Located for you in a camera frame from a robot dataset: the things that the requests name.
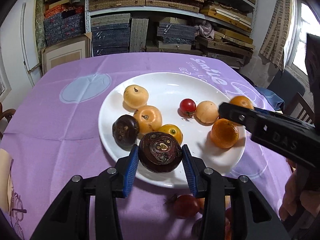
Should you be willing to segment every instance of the blue fabric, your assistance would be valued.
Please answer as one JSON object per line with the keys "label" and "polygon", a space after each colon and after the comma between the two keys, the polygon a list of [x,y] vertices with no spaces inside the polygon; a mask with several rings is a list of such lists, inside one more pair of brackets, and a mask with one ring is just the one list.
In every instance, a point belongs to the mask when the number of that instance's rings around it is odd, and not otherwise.
{"label": "blue fabric", "polygon": [[284,109],[284,101],[276,93],[266,88],[255,87],[255,89],[265,97],[275,111]]}

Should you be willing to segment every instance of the human hand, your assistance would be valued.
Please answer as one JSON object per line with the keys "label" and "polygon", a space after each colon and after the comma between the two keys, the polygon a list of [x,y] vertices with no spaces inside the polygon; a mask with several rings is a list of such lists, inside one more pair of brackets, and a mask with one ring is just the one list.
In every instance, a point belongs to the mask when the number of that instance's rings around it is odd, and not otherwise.
{"label": "human hand", "polygon": [[[290,166],[295,167],[295,164],[288,160]],[[281,220],[286,220],[287,217],[293,216],[297,210],[297,187],[296,187],[296,171],[292,173],[285,185],[285,193],[282,205],[279,209]],[[314,217],[317,217],[320,211],[320,192],[303,191],[300,194],[301,205],[309,211]]]}

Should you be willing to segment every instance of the cloth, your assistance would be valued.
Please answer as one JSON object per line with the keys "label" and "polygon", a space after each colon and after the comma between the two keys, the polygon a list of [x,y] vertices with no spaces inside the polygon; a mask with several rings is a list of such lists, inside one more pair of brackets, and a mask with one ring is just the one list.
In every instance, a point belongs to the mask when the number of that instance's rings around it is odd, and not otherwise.
{"label": "cloth", "polygon": [[[27,210],[20,222],[26,240],[72,176],[97,176],[115,164],[99,137],[101,104],[121,82],[151,72],[193,76],[215,86],[229,98],[245,95],[254,106],[273,109],[232,68],[213,58],[173,53],[122,53],[54,67],[26,96],[1,142],[2,148],[14,159],[14,189]],[[278,211],[284,186],[291,175],[285,158],[252,142],[247,133],[243,157],[228,176],[237,178],[242,174],[253,181]],[[117,200],[123,238],[191,239],[192,225],[201,215],[181,220],[169,214],[164,199],[175,193],[189,194],[189,190],[156,187],[135,179],[129,197]],[[95,233],[93,215],[94,198],[89,223],[91,239]]]}
{"label": "cloth", "polygon": [[277,0],[268,32],[264,38],[260,53],[284,70],[284,45],[289,31],[291,0]]}
{"label": "cloth", "polygon": [[255,87],[255,89],[265,97],[265,99],[268,101],[268,103],[273,107],[275,111],[284,109],[284,101],[276,93],[269,89],[261,87]]}
{"label": "cloth", "polygon": [[204,20],[203,22],[196,25],[198,33],[196,36],[204,37],[208,40],[213,40],[214,38],[214,29],[209,21]]}

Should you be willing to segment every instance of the white plate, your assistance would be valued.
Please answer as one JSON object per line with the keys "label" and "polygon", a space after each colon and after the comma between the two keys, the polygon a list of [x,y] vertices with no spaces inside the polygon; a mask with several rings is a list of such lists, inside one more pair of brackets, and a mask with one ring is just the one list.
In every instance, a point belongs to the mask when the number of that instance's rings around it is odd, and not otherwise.
{"label": "white plate", "polygon": [[[210,100],[219,106],[222,102],[228,102],[228,97],[200,79],[178,73],[149,73],[137,76],[118,85],[107,95],[99,113],[99,134],[104,147],[115,161],[129,154],[116,144],[112,136],[112,124],[121,115],[133,115],[133,109],[126,110],[123,107],[123,93],[129,85],[139,85],[149,92],[147,104],[160,110],[163,124],[171,123],[181,129],[182,144],[187,144],[191,154],[202,158],[207,167],[225,174],[238,163],[246,140],[243,126],[238,127],[238,142],[232,148],[223,150],[216,147],[209,138],[212,126],[200,125],[195,119],[186,121],[178,114],[179,104],[185,98],[193,99],[196,104]],[[188,187],[182,162],[169,173],[153,173],[139,163],[136,177],[161,187]]]}

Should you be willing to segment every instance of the chair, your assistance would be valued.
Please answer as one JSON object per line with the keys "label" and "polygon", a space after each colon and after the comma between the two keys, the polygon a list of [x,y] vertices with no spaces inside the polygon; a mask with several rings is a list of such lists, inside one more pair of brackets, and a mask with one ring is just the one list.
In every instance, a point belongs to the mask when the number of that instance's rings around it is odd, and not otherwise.
{"label": "chair", "polygon": [[298,92],[294,95],[289,105],[284,109],[283,113],[286,115],[292,114],[298,104],[302,105],[302,110],[298,114],[297,119],[313,124],[315,113]]}
{"label": "chair", "polygon": [[8,110],[5,110],[4,112],[2,112],[2,110],[3,110],[2,104],[0,103],[0,120],[2,120],[3,118],[6,118],[9,123],[12,116],[15,114],[16,110],[8,109]]}
{"label": "chair", "polygon": [[[302,96],[306,92],[304,86],[287,70],[284,70],[283,73],[279,70],[267,89],[273,91],[283,99],[284,109],[292,102],[292,99],[297,92]],[[292,114],[297,105],[298,102],[296,102],[295,106],[290,108],[291,111],[286,111],[287,115]]]}

